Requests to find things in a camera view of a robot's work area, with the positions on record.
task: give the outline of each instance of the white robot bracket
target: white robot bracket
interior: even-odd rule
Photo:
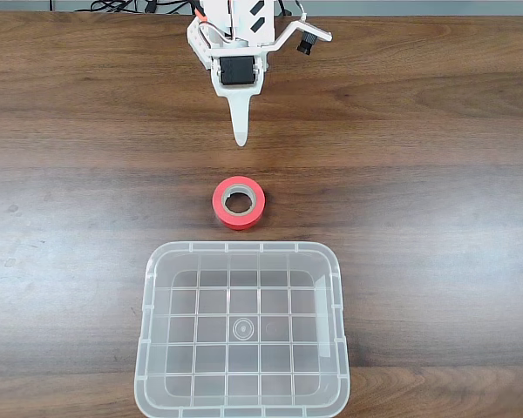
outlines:
[[[241,27],[241,23],[247,23],[247,18],[251,17],[252,10],[249,5],[246,4],[248,1],[253,5],[256,5],[257,0],[241,0],[241,5],[246,4],[246,8],[249,14],[246,17],[241,17],[233,11],[233,7],[230,3],[231,0],[218,0],[229,1],[229,3],[219,4],[218,9],[214,9],[214,0],[206,1],[206,6],[209,4],[211,10],[206,7],[205,12],[208,17],[214,16],[213,19],[200,19],[196,17],[187,28],[187,39],[188,43],[194,50],[195,54],[200,59],[206,70],[211,71],[211,81],[215,88],[217,96],[227,98],[228,105],[230,107],[231,120],[233,123],[234,138],[239,146],[244,146],[248,139],[248,118],[249,118],[249,106],[250,99],[252,96],[260,94],[263,86],[264,73],[268,69],[268,53],[279,50],[295,30],[304,32],[302,37],[301,46],[307,48],[304,51],[309,55],[309,49],[317,39],[323,41],[330,41],[332,36],[329,32],[316,28],[311,24],[305,22],[306,14],[302,10],[302,16],[300,20],[291,22],[282,34],[273,41],[275,37],[275,30],[273,29],[273,15],[265,16],[270,19],[271,27],[268,28],[269,23],[265,23],[266,27],[263,28],[260,34],[256,35],[253,31],[248,31],[251,28],[244,29]],[[214,13],[216,10],[224,10],[225,13]],[[271,13],[273,13],[273,4],[271,2]],[[231,35],[227,35],[226,30],[231,32]],[[238,80],[238,83],[228,82],[228,75],[226,79],[222,76],[223,69],[221,68],[221,59],[240,59],[245,57],[251,57],[252,61],[252,72],[251,78],[243,83]]]

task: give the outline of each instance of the clear plastic container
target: clear plastic container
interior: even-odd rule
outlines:
[[[350,393],[341,275],[313,242],[173,242],[147,264],[149,417],[327,417]]]

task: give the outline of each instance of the table surface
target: table surface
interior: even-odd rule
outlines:
[[[523,417],[523,17],[314,18],[244,148],[188,21],[0,13],[0,418],[141,416],[147,260],[204,239],[335,251],[343,416]],[[232,175],[268,198],[243,233]]]

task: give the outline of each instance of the red tape roll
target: red tape roll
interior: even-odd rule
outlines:
[[[250,208],[243,213],[234,213],[230,211],[225,202],[228,197],[234,193],[244,193],[252,201]],[[262,217],[263,208],[265,207],[265,195],[263,190],[255,181],[248,177],[235,176],[223,180],[215,188],[213,193],[213,209],[217,218],[225,226],[240,231],[254,226]]]

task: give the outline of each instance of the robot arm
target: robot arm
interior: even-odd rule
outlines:
[[[279,50],[295,30],[303,32],[297,49],[307,55],[317,39],[332,38],[329,32],[307,24],[304,8],[296,3],[302,11],[300,19],[276,40],[273,0],[202,0],[188,26],[188,43],[211,71],[217,96],[228,100],[239,146],[248,138],[250,98],[262,91],[268,53]]]

